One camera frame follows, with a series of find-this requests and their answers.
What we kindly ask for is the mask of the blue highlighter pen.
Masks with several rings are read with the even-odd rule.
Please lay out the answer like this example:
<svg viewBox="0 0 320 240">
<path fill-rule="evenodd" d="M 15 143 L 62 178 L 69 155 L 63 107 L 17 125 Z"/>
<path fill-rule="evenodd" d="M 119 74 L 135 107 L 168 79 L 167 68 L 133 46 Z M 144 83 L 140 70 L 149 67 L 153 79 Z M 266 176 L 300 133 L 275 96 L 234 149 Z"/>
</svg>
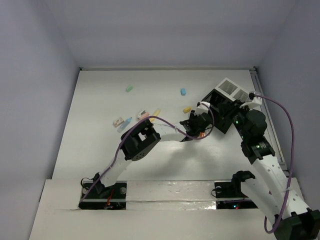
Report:
<svg viewBox="0 0 320 240">
<path fill-rule="evenodd" d="M 127 118 L 121 126 L 118 127 L 117 132 L 121 133 L 130 123 L 131 123 L 132 117 Z"/>
</svg>

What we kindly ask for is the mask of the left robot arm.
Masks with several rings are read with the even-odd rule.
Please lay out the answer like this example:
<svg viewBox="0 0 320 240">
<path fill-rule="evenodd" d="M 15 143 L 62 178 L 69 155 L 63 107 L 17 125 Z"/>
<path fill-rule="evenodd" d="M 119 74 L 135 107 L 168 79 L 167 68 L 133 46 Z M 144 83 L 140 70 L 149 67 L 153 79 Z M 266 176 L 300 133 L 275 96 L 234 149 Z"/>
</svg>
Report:
<svg viewBox="0 0 320 240">
<path fill-rule="evenodd" d="M 142 120 L 121 136 L 121 142 L 110 165 L 93 177 L 92 190 L 97 196 L 108 196 L 127 166 L 146 157 L 159 142 L 188 142 L 201 139 L 200 133 L 214 126 L 213 114 L 208 112 L 192 115 L 190 119 L 176 125 L 160 117 L 157 119 L 163 123 Z"/>
</svg>

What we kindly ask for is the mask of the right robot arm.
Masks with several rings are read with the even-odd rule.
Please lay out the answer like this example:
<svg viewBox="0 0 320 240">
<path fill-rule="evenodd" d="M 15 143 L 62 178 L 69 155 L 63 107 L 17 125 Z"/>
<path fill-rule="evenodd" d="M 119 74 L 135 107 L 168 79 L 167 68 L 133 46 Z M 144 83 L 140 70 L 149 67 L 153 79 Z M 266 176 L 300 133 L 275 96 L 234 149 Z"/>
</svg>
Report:
<svg viewBox="0 0 320 240">
<path fill-rule="evenodd" d="M 232 177 L 230 190 L 248 197 L 264 214 L 268 234 L 278 240 L 314 240 L 320 232 L 320 212 L 312 210 L 291 187 L 291 176 L 282 170 L 276 153 L 264 134 L 265 115 L 239 100 L 217 105 L 219 116 L 234 124 L 242 142 L 241 150 L 255 169 L 239 171 Z"/>
</svg>

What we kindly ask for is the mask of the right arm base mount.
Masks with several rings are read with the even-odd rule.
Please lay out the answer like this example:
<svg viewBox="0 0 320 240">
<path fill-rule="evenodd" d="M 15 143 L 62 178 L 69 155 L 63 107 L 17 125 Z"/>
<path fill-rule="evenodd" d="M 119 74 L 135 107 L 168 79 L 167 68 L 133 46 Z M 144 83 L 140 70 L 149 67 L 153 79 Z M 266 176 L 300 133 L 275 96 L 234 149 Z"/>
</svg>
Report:
<svg viewBox="0 0 320 240">
<path fill-rule="evenodd" d="M 230 181 L 214 183 L 210 194 L 216 199 L 218 210 L 257 209 L 254 202 L 241 191 L 241 183 L 256 177 L 248 170 L 240 170 L 232 175 Z"/>
</svg>

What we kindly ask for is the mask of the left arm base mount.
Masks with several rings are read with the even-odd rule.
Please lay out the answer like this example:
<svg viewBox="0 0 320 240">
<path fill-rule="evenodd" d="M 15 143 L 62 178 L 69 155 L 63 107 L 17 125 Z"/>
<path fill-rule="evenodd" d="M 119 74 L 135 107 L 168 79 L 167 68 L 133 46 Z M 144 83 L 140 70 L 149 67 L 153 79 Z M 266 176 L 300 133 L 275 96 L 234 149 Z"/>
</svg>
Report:
<svg viewBox="0 0 320 240">
<path fill-rule="evenodd" d="M 85 199 L 78 204 L 81 210 L 125 210 L 127 182 L 116 182 L 115 185 L 105 187 L 101 193 L 95 186 Z"/>
</svg>

